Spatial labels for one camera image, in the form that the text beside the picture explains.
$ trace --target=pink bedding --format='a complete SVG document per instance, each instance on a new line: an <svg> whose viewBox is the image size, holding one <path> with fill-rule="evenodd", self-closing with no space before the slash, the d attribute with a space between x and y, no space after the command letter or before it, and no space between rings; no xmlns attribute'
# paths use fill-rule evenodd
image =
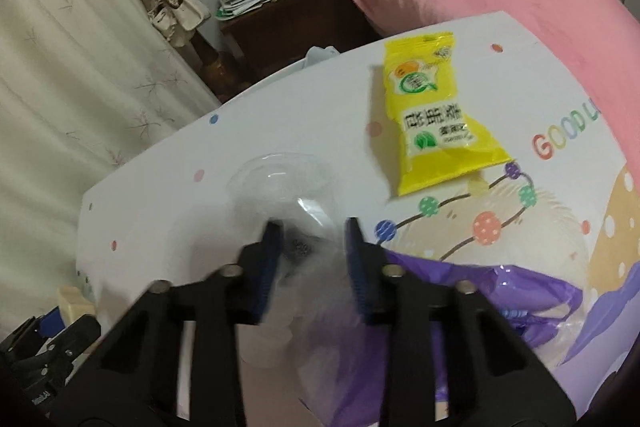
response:
<svg viewBox="0 0 640 427"><path fill-rule="evenodd" d="M505 11L567 66L640 180L640 24L619 0L353 0L384 36Z"/></svg>

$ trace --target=wooden bedside table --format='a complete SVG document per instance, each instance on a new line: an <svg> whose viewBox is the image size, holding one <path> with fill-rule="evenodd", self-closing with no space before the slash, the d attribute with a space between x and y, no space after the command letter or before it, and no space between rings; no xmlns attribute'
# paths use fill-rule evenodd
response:
<svg viewBox="0 0 640 427"><path fill-rule="evenodd" d="M380 38L351 0L270 2L221 22L220 31L235 41L259 80L300 60L312 46L342 53Z"/></svg>

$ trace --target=screw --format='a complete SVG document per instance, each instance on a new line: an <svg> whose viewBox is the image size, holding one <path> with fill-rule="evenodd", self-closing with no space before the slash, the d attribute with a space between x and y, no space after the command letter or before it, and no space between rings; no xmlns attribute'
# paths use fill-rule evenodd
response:
<svg viewBox="0 0 640 427"><path fill-rule="evenodd" d="M222 277L240 277L243 271L237 264L226 264L220 269Z"/></svg>
<svg viewBox="0 0 640 427"><path fill-rule="evenodd" d="M404 275L404 268L399 264L385 264L382 267L382 275L385 277L402 277Z"/></svg>
<svg viewBox="0 0 640 427"><path fill-rule="evenodd" d="M476 293L478 288L476 288L476 285L471 281L465 279L456 282L456 290L458 290L460 293L463 293L464 295L470 295L471 293Z"/></svg>
<svg viewBox="0 0 640 427"><path fill-rule="evenodd" d="M167 293L171 289L171 283L169 281L165 281L164 279L158 279L157 281L153 281L151 286L149 286L149 291L151 293Z"/></svg>

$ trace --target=curtain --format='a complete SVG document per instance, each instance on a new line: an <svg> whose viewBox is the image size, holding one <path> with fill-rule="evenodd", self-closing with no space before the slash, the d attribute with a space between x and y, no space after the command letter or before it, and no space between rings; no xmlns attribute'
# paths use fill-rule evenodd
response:
<svg viewBox="0 0 640 427"><path fill-rule="evenodd" d="M77 285L82 194L219 106L140 0L0 0L0 328Z"/></svg>

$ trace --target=snack wrapper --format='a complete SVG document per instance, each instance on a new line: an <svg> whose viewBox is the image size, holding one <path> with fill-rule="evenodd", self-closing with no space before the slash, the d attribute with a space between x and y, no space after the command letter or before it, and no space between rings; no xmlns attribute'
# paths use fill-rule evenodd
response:
<svg viewBox="0 0 640 427"><path fill-rule="evenodd" d="M511 159L458 103L454 44L452 33L386 44L386 113L402 136L399 196Z"/></svg>

